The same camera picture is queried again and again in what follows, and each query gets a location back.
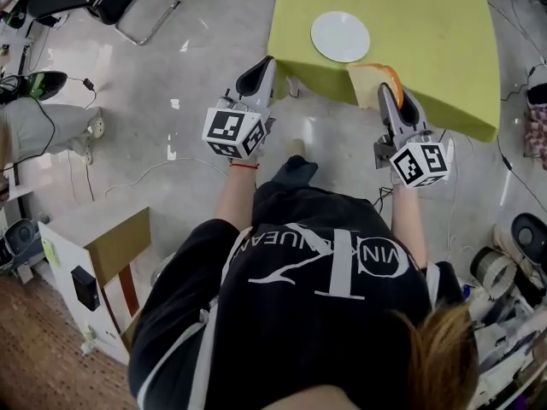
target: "blonde hair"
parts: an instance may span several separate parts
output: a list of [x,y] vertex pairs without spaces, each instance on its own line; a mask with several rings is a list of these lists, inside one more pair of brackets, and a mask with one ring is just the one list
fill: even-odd
[[477,348],[468,306],[437,307],[409,331],[409,408],[464,410],[479,382]]

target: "shoe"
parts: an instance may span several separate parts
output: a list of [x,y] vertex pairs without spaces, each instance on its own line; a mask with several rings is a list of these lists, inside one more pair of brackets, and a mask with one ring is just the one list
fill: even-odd
[[96,138],[97,140],[104,135],[104,120],[103,120],[103,117],[101,117],[99,115],[99,118],[96,119],[91,124],[91,131],[93,133],[93,137]]
[[87,166],[93,164],[93,151],[91,150],[89,142],[85,145],[84,163]]
[[54,31],[58,31],[63,24],[67,22],[68,14],[61,15],[61,18],[52,27]]
[[295,138],[287,143],[287,155],[291,156],[300,155],[302,158],[306,157],[306,145],[300,138]]

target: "green tablecloth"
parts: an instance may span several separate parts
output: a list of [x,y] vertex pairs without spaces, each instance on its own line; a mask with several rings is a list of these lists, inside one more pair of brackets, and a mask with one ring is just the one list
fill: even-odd
[[346,64],[311,41],[314,20],[331,10],[365,24],[371,46],[360,62],[393,67],[431,123],[485,142],[496,137],[499,69],[486,0],[277,0],[268,43],[278,62],[276,97],[294,75],[322,96],[356,104]]

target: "black t-shirt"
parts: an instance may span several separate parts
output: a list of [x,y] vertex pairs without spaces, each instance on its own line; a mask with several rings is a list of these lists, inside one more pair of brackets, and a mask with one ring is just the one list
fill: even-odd
[[[431,310],[424,273],[368,201],[305,188],[257,193],[251,237],[223,220],[200,225],[158,279],[141,313],[129,369],[137,396],[175,341],[218,298],[205,407],[258,409],[314,385],[360,408],[404,407],[409,341]],[[448,263],[438,299],[462,301]],[[189,402],[203,329],[157,370],[145,408]]]

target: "white plate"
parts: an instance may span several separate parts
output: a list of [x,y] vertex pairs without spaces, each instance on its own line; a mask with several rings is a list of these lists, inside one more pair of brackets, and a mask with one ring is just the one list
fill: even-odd
[[315,48],[336,62],[353,62],[364,57],[370,47],[368,30],[361,21],[345,12],[320,15],[311,27]]

